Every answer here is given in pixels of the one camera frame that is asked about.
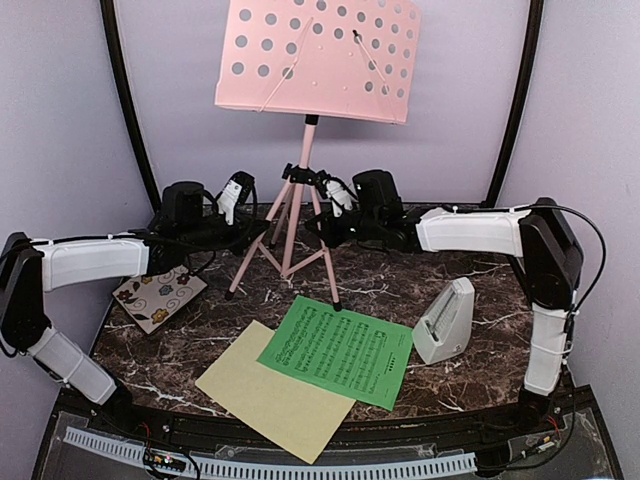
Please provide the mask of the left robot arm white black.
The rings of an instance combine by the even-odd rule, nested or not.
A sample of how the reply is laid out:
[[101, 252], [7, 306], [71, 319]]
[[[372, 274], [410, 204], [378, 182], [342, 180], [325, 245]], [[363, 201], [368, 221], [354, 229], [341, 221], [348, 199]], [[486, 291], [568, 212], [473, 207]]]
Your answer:
[[165, 188], [143, 229], [54, 240], [11, 234], [1, 252], [3, 353], [31, 356], [89, 402], [103, 406], [101, 417], [117, 434], [134, 435], [141, 415], [122, 399], [127, 389], [54, 327], [45, 313], [45, 293], [110, 278], [166, 274], [187, 266], [200, 252], [239, 255], [269, 226], [255, 211], [237, 209], [256, 201], [254, 177], [239, 171], [217, 195], [194, 181]]

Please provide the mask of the pink perforated music stand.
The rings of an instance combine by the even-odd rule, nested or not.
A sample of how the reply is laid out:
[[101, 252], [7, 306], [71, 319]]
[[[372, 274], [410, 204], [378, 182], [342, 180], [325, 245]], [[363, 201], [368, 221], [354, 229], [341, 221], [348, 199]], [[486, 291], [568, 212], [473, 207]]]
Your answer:
[[283, 278], [318, 259], [325, 262], [333, 307], [340, 310], [326, 245], [293, 263], [303, 195], [320, 206], [310, 174], [315, 129], [322, 117], [403, 125], [422, 12], [412, 1], [232, 1], [229, 4], [216, 106], [230, 110], [304, 115], [298, 164], [267, 218], [288, 229], [276, 260], [261, 238], [249, 247], [226, 296], [233, 297], [257, 252]]

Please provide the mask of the yellow paper sheet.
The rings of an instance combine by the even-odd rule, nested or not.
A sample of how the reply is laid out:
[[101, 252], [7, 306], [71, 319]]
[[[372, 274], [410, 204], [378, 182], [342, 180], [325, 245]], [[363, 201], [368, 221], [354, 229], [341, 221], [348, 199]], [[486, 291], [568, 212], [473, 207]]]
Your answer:
[[273, 330], [257, 321], [251, 322], [195, 381], [195, 386], [229, 413], [233, 408], [253, 405], [290, 403], [307, 406], [342, 398], [353, 400], [355, 404], [352, 398], [286, 376], [259, 363], [259, 355], [273, 336]]

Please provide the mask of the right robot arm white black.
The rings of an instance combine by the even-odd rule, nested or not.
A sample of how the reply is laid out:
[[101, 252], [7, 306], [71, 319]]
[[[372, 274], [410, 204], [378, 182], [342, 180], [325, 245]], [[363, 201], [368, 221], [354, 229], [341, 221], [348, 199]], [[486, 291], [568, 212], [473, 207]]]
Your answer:
[[566, 219], [571, 209], [541, 197], [516, 207], [406, 210], [392, 174], [380, 169], [356, 175], [351, 187], [325, 171], [314, 174], [311, 184], [332, 209], [305, 226], [330, 248], [347, 241], [377, 242], [405, 253], [481, 252], [518, 262], [519, 282], [533, 311], [523, 387], [536, 395], [511, 410], [510, 424], [530, 434], [545, 422], [549, 405], [541, 396], [555, 390], [575, 318], [588, 296], [578, 291], [584, 252]]

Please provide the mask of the green sheet music page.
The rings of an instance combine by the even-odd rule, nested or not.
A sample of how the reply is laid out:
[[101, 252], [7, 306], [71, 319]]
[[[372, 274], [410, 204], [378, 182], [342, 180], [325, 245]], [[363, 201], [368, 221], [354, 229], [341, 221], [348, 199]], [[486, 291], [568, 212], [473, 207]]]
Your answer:
[[298, 296], [258, 362], [330, 392], [391, 411], [413, 347], [406, 326]]

